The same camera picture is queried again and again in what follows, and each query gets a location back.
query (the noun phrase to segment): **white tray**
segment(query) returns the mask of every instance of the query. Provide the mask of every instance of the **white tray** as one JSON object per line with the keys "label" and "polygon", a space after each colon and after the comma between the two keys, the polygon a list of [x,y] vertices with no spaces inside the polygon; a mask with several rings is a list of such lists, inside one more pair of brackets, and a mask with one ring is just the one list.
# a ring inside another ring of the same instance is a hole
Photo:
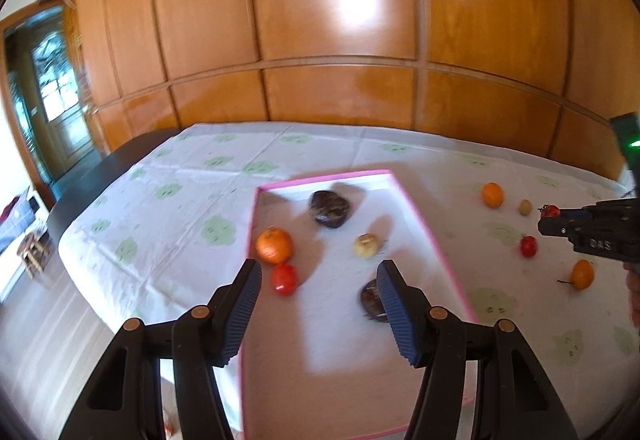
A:
{"label": "white tray", "polygon": [[[351,215],[340,229],[308,215],[315,191],[347,198]],[[424,370],[400,356],[386,323],[368,320],[360,289],[383,259],[396,262],[409,285],[424,290],[462,320],[474,320],[465,295],[434,236],[391,171],[359,171],[260,187],[250,243],[268,226],[286,229],[301,285],[289,297],[264,281],[242,346],[241,398],[247,440],[345,440],[406,429]],[[364,260],[354,239],[372,232],[386,240]],[[466,404],[473,401],[470,363]]]}

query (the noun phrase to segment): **red cloth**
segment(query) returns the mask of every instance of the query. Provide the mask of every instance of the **red cloth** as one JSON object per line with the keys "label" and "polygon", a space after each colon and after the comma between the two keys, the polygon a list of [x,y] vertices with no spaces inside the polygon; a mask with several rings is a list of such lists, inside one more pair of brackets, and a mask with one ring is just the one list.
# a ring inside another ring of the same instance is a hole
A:
{"label": "red cloth", "polygon": [[2,215],[0,215],[0,225],[2,225],[4,223],[4,221],[9,217],[9,213],[11,212],[11,209],[15,207],[15,204],[18,203],[19,199],[20,199],[20,196],[16,196],[4,208],[4,211],[2,211]]}

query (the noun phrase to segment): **white tablecloth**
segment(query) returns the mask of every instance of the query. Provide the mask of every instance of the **white tablecloth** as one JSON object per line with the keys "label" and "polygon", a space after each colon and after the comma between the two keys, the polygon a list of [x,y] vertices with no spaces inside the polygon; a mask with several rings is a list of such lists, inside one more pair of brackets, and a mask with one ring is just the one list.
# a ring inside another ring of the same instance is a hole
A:
{"label": "white tablecloth", "polygon": [[[593,173],[507,149],[394,129],[287,123],[195,125],[115,181],[69,226],[60,256],[79,291],[111,329],[132,315],[175,319],[232,281],[245,258],[261,184],[361,169],[391,169],[440,241],[479,321],[514,319],[581,437],[622,403],[640,373],[625,272],[587,257],[593,285],[558,283],[581,258],[565,239],[542,237],[517,212],[581,207],[623,189]],[[499,183],[505,202],[482,204]],[[524,259],[520,236],[538,240]],[[216,372],[232,427],[240,429],[238,365]],[[163,376],[171,378],[170,367]]]}

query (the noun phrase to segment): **human hand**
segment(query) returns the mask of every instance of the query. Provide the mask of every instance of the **human hand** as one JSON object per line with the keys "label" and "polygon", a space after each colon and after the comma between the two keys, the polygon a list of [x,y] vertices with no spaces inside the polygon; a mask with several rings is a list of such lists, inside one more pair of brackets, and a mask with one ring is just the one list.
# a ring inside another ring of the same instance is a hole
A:
{"label": "human hand", "polygon": [[631,263],[625,263],[623,266],[625,270],[628,270],[626,274],[626,286],[629,289],[631,320],[634,322],[634,326],[638,328],[640,326],[640,275],[633,271]]}

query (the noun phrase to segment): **orange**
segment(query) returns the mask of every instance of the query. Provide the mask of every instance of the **orange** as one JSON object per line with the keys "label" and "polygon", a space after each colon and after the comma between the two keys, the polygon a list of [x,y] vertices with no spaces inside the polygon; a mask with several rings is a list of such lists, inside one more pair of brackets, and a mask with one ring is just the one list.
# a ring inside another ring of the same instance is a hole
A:
{"label": "orange", "polygon": [[482,187],[482,201],[487,207],[497,209],[502,205],[504,201],[504,193],[502,187],[498,184],[491,182],[490,184],[484,184]]}
{"label": "orange", "polygon": [[571,285],[576,290],[584,290],[591,286],[596,274],[593,271],[593,266],[586,259],[581,259],[574,265],[574,269],[571,272]]}
{"label": "orange", "polygon": [[269,227],[255,240],[255,251],[267,263],[285,263],[293,255],[293,240],[286,230]]}

